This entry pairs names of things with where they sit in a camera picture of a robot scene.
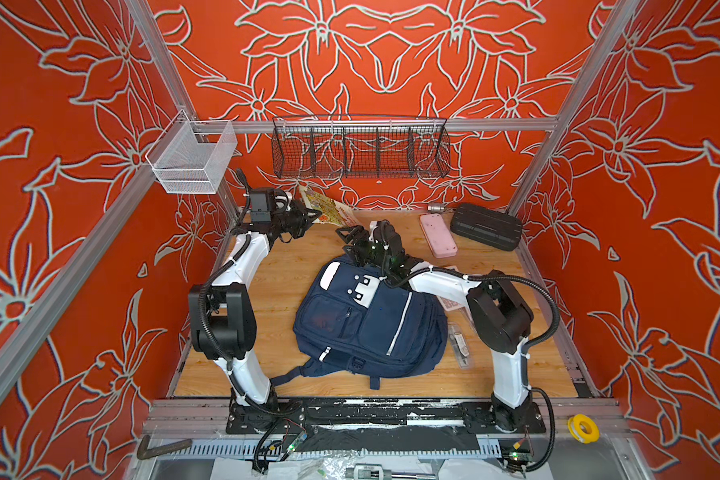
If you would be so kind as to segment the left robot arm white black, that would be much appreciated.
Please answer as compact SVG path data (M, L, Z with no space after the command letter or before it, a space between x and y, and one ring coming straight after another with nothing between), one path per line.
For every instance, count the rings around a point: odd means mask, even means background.
M232 398L247 411L283 417L271 380L254 351L257 322L249 287L278 241L303 237L322 212L277 188L253 188L241 169L245 205L230 234L232 253L188 295L192 348L227 376Z

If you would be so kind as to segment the navy blue student backpack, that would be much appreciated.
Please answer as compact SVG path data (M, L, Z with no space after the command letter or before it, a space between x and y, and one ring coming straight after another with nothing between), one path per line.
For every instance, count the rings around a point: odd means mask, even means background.
M321 268L293 332L308 360L272 378L274 386L347 371L367 376L378 390L383 379L434 370L448 343L447 315L436 297L391 288L379 269L357 266L347 255Z

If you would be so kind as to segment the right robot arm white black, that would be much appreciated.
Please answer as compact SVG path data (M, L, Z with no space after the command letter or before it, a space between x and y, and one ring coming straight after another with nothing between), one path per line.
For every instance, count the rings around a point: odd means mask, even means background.
M369 229L340 227L336 233L352 261L377 268L388 287L431 294L466 307L478 337L491 350L491 404L497 428L511 433L529 423L534 390L528 379L529 350L551 339L561 324L559 307L545 287L498 270L469 275L434 266L407 254L387 220L374 221ZM533 311L515 288L517 284L534 289L549 304L552 320L536 337L531 336Z

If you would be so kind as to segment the colourful illustrated history book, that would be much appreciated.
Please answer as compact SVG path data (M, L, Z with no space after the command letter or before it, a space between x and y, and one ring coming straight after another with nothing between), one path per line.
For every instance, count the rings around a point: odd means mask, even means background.
M321 212L317 219L320 224L331 224L337 227L352 227L360 224L349 206L309 187L300 186L299 196L307 208Z

